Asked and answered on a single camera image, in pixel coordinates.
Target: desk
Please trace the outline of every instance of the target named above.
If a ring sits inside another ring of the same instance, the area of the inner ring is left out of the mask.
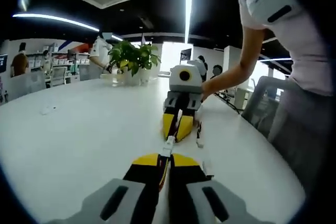
[[[117,88],[97,79],[42,90],[1,106],[0,162],[28,211],[41,222],[68,218],[88,195],[122,178],[134,159],[160,152],[168,89],[167,78],[148,87]],[[47,105],[56,109],[42,115]],[[286,223],[305,198],[288,165],[216,97],[205,101],[203,111],[202,134],[215,179],[242,198],[259,220]],[[195,135],[176,144],[173,152],[200,161]],[[160,194],[153,223],[167,223],[161,207],[165,202]]]

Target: hand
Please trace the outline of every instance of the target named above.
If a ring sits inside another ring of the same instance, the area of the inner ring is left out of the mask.
[[[112,73],[112,67],[111,67],[111,65],[108,65],[108,66],[106,67],[106,71],[107,71],[108,73]]]

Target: white flower pot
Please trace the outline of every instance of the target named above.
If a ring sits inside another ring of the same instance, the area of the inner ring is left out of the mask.
[[[147,86],[151,76],[151,70],[140,68],[139,75],[140,75],[140,85]]]
[[[132,76],[132,71],[124,72],[124,84],[125,86],[138,86],[140,84],[140,75],[137,72],[134,76]]]

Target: ceiling light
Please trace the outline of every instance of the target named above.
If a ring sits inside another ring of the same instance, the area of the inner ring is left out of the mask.
[[[190,29],[190,17],[191,17],[192,0],[185,0],[185,32],[184,43],[188,43],[189,29]]]
[[[116,39],[116,40],[118,40],[118,41],[123,41],[123,39],[122,38],[119,38],[119,37],[117,37],[117,36],[115,36],[115,35],[111,35],[111,38],[113,38],[113,39]]]
[[[85,24],[77,22],[77,21],[69,20],[69,19],[66,19],[66,18],[50,16],[50,15],[44,15],[44,14],[21,13],[21,14],[14,14],[13,17],[19,17],[19,18],[48,18],[48,19],[54,19],[54,20],[58,20],[58,21],[62,21],[62,22],[71,23],[71,24],[74,24],[74,25],[77,25],[77,26],[85,27],[85,28],[91,29],[93,31],[99,31],[99,29],[97,29],[95,27],[88,26],[88,25],[85,25]]]
[[[278,59],[265,59],[265,60],[258,60],[259,62],[264,61],[282,61],[282,60],[292,60],[291,58],[278,58]]]

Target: black ceiling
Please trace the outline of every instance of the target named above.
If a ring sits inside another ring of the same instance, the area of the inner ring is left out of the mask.
[[[103,10],[82,0],[29,0],[27,8],[30,13],[69,18],[116,35],[142,32],[183,34],[185,26],[185,0],[131,0]],[[18,0],[3,0],[3,39],[57,38],[91,42],[97,36],[94,31],[60,22],[12,18],[13,14],[20,12]],[[191,39],[190,42],[196,46],[224,48],[232,45],[241,48],[241,28],[237,0],[193,0],[190,34],[210,39]],[[265,39],[273,36],[268,31]],[[261,53],[270,58],[288,57],[288,52],[278,41],[264,44]],[[291,67],[291,62],[279,63],[288,69]]]

